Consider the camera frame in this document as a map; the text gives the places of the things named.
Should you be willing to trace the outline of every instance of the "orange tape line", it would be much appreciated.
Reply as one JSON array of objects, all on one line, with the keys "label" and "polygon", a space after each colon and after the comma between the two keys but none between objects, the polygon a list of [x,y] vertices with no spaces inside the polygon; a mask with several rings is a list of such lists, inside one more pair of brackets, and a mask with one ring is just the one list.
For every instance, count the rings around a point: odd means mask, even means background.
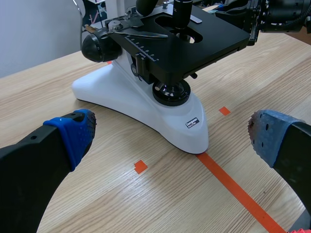
[{"label": "orange tape line", "polygon": [[221,109],[219,109],[219,112],[221,112],[224,116],[228,115],[229,113],[231,113],[229,111],[229,109],[227,109],[226,107],[222,107]]},{"label": "orange tape line", "polygon": [[142,173],[144,170],[146,170],[148,168],[147,165],[145,165],[145,163],[142,160],[139,160],[137,163],[134,164],[135,165],[135,171],[140,174]]},{"label": "orange tape line", "polygon": [[286,233],[207,153],[197,157],[268,232]]}]

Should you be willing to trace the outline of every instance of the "black cable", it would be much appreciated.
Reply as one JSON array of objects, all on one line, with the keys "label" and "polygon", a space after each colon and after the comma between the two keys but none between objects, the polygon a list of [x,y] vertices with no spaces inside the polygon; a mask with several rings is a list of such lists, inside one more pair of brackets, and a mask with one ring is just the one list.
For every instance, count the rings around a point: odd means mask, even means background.
[{"label": "black cable", "polygon": [[293,20],[292,22],[290,23],[287,23],[284,25],[284,27],[290,27],[290,26],[293,26],[295,24],[298,24],[300,22],[302,22],[303,20],[306,19],[306,17],[309,16],[309,14],[311,13],[311,5],[307,8],[307,10],[302,13],[297,19]]}]

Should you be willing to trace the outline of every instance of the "brand label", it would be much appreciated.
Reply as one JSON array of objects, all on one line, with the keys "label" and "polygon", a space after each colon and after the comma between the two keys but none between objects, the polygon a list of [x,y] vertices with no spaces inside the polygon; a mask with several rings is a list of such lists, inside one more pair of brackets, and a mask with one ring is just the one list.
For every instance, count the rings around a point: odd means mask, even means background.
[{"label": "brand label", "polygon": [[196,125],[197,123],[199,123],[198,118],[194,118],[191,121],[188,121],[186,123],[186,126],[188,127],[188,129],[190,129],[192,126]]}]

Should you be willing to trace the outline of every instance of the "white wall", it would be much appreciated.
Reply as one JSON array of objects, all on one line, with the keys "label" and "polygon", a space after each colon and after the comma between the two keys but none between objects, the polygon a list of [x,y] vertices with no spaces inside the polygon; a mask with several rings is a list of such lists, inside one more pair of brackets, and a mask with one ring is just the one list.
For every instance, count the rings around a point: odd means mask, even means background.
[{"label": "white wall", "polygon": [[79,51],[81,23],[72,0],[0,0],[0,78]]}]

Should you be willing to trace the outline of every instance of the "coarse focus knob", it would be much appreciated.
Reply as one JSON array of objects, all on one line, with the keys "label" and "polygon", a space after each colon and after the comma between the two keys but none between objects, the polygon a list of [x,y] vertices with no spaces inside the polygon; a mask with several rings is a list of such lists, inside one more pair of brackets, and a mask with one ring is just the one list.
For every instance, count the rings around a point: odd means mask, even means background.
[{"label": "coarse focus knob", "polygon": [[93,62],[116,60],[122,54],[121,46],[103,29],[88,35],[83,41],[81,50],[83,56]]}]

